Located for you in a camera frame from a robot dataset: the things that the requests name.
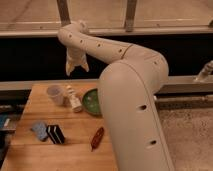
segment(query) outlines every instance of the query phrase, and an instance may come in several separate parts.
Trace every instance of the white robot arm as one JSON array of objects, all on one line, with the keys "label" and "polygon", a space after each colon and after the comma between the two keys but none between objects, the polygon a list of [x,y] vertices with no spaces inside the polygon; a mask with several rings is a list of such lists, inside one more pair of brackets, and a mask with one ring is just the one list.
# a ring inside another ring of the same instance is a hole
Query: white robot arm
[{"label": "white robot arm", "polygon": [[98,96],[119,171],[174,171],[153,98],[167,80],[166,60],[154,50],[86,33],[76,22],[62,27],[58,38],[68,48],[67,74],[77,65],[88,70],[85,52],[110,64]]}]

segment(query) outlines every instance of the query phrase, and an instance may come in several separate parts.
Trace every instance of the green bowl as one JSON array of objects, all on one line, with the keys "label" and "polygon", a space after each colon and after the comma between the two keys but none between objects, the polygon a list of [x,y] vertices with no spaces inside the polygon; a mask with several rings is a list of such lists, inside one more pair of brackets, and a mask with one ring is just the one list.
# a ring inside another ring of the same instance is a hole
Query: green bowl
[{"label": "green bowl", "polygon": [[97,88],[91,89],[84,94],[82,98],[82,105],[89,114],[96,117],[102,116],[98,101]]}]

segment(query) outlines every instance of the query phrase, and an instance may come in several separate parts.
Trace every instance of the gray floor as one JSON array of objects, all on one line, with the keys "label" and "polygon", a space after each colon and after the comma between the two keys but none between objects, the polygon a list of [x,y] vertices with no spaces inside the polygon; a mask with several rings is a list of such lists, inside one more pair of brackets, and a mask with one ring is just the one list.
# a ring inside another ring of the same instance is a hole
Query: gray floor
[{"label": "gray floor", "polygon": [[158,111],[176,171],[213,170],[213,102],[167,99]]},{"label": "gray floor", "polygon": [[[90,28],[121,28],[127,0],[68,0],[72,20],[85,20]],[[135,27],[208,25],[212,0],[138,0]],[[1,0],[0,30],[57,29],[56,0]]]}]

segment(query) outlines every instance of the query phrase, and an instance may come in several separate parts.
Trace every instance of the white cup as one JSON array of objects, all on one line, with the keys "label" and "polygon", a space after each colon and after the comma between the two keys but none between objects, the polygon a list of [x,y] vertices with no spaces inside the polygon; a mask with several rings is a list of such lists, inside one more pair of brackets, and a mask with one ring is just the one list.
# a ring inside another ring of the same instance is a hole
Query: white cup
[{"label": "white cup", "polygon": [[64,104],[64,94],[63,89],[59,85],[51,85],[47,88],[47,94],[52,101],[61,106]]}]

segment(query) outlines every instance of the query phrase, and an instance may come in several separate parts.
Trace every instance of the cup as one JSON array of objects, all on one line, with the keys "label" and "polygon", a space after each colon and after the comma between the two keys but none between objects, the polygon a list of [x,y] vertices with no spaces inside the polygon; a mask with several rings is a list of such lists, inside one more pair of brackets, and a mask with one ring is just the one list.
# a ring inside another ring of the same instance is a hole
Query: cup
[{"label": "cup", "polygon": [[63,89],[59,85],[51,85],[47,88],[48,97],[54,102],[54,104],[61,106],[64,104]]}]

